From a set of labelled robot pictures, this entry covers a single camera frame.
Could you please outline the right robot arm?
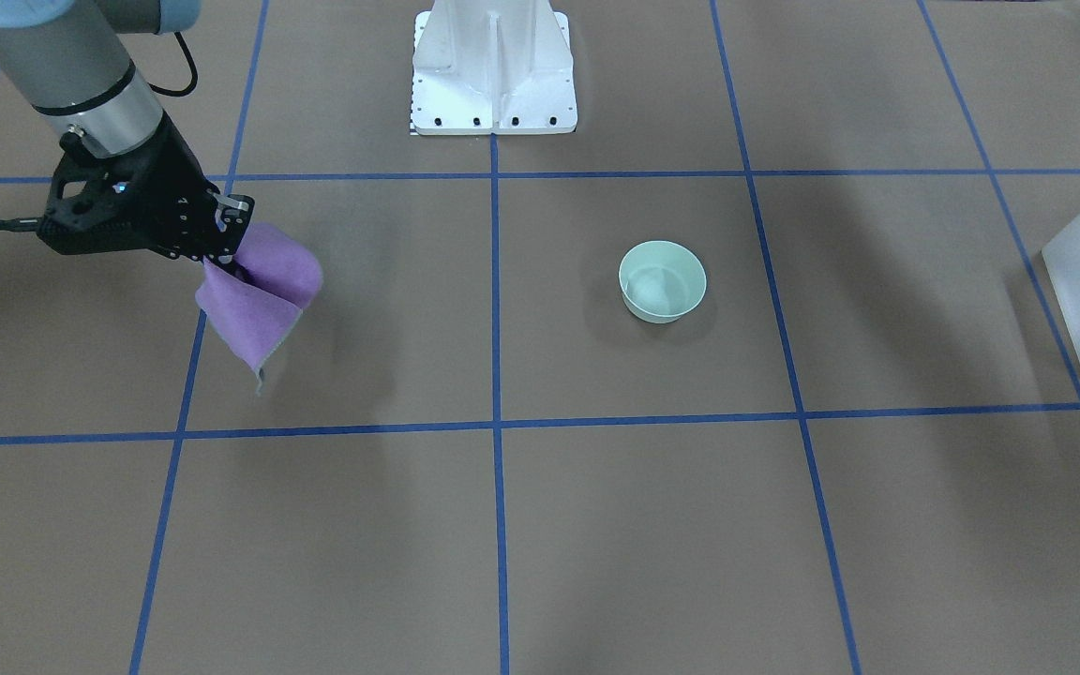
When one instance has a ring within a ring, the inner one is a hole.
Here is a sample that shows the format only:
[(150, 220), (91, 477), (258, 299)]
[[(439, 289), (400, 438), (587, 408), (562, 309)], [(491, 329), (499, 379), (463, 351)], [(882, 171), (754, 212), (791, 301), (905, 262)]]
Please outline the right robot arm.
[(198, 1), (0, 1), (0, 71), (59, 137), (38, 217), (0, 219), (60, 255), (150, 249), (232, 268), (251, 222), (246, 195), (205, 178), (141, 75), (124, 33), (185, 31)]

